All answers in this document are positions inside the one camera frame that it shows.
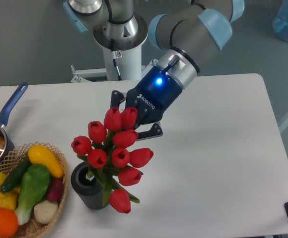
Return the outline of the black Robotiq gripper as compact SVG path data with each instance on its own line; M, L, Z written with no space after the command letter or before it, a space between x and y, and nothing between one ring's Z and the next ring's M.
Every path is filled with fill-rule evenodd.
M168 74L171 68L168 66L161 69L154 66L127 94L118 90L113 90L111 93L110 108L120 109L120 105L126 100L126 109L137 109L137 124L133 127L138 134L137 141L163 135L159 120L183 91L178 82ZM137 131L140 125L150 123L153 124L149 130Z

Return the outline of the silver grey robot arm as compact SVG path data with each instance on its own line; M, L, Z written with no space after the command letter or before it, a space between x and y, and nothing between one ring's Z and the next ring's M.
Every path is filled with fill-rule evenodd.
M244 1L193 0L150 23L134 12L131 0L67 0L63 7L79 32L93 33L109 81L138 81L127 93L113 91L111 106L137 109L135 128L151 124L139 133L143 140L162 136L163 113L223 49Z

